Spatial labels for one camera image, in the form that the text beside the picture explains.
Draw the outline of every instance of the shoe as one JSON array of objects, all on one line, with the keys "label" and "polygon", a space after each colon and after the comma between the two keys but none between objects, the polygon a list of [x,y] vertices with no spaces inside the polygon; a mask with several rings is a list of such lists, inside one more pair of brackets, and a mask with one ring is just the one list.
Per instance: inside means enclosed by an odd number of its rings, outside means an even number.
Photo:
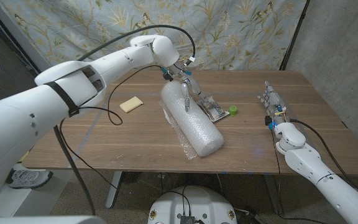
[{"label": "shoe", "polygon": [[50,171],[15,170],[12,181],[6,185],[13,189],[36,189],[44,186],[52,175]]}]

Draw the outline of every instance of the bubble wrap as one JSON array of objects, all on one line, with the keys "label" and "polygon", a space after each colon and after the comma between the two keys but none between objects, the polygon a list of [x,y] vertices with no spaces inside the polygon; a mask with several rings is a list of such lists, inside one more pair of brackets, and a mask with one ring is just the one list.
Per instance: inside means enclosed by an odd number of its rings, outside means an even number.
[{"label": "bubble wrap", "polygon": [[175,132],[177,133],[179,143],[183,148],[183,151],[185,152],[187,159],[194,159],[197,157],[197,152],[194,150],[193,146],[189,142],[189,139],[187,139],[185,133],[180,129],[177,121],[175,121],[175,118],[173,118],[171,112],[169,111],[168,107],[164,103],[163,100],[158,101],[160,103],[160,106],[164,110],[165,118],[167,121],[171,124]]},{"label": "bubble wrap", "polygon": [[179,82],[165,84],[161,97],[199,156],[207,156],[223,145],[222,134],[192,98],[189,112],[185,111],[185,100]]}]

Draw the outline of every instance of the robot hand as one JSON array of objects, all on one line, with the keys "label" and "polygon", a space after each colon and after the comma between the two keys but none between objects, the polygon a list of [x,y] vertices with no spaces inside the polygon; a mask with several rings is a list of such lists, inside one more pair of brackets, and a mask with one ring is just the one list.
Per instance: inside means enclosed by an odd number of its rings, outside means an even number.
[{"label": "robot hand", "polygon": [[188,89],[199,96],[202,100],[206,98],[205,94],[201,92],[200,85],[198,82],[191,76],[191,72],[186,70],[186,65],[181,64],[181,62],[177,62],[172,66],[169,66],[170,76],[166,78],[170,80],[170,77],[177,76],[182,80],[181,92],[185,99],[185,109],[186,112],[190,109],[190,96]]},{"label": "robot hand", "polygon": [[266,125],[269,125],[269,129],[273,129],[280,123],[287,122],[285,117],[286,107],[282,103],[282,100],[278,93],[274,91],[273,87],[268,81],[265,82],[266,90],[265,93],[261,96],[258,96],[258,99],[266,107],[267,115],[270,117],[269,120],[265,120]]}]

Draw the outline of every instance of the black strap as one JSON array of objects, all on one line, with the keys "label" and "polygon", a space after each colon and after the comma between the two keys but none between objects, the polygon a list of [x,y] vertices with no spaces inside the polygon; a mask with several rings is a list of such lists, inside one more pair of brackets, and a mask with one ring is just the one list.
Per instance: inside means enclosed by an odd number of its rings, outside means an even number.
[{"label": "black strap", "polygon": [[48,82],[45,83],[45,85],[50,86],[53,90],[55,90],[55,92],[62,98],[62,100],[66,103],[66,105],[68,106],[68,116],[72,117],[78,113],[80,113],[80,109],[79,107],[77,107],[77,105],[75,105],[74,101],[70,98],[70,96],[68,96],[68,94],[66,93],[66,91],[60,87],[60,85],[58,85],[55,82]]}]

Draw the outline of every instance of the wooden table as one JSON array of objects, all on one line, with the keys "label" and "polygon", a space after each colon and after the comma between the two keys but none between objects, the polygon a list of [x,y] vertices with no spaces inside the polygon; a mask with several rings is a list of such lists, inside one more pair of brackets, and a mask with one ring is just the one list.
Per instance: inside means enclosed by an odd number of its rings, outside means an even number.
[{"label": "wooden table", "polygon": [[[128,75],[112,84],[108,92]],[[272,134],[264,124],[266,111],[257,99],[257,95],[265,90],[264,81],[268,80],[287,104],[289,117],[314,127],[342,168],[348,174],[358,175],[358,140],[301,73],[194,71],[193,75],[201,89],[211,93],[224,110],[231,105],[238,108],[237,116],[228,116],[215,123],[225,143],[213,154],[192,160],[186,157],[176,132],[158,103],[166,81],[160,71],[150,70],[130,78],[113,94],[110,109],[121,116],[122,125],[111,124],[107,113],[98,110],[67,120],[63,133],[69,145],[96,169],[277,174]],[[144,105],[127,114],[119,104],[133,96],[138,96]],[[323,161],[339,173],[315,134],[298,128],[320,152]],[[278,158],[282,164],[281,172],[294,174],[285,165],[284,156],[278,154]],[[76,163],[80,169],[88,169],[81,161]],[[31,169],[68,168],[53,131],[35,145],[24,166]]]}]

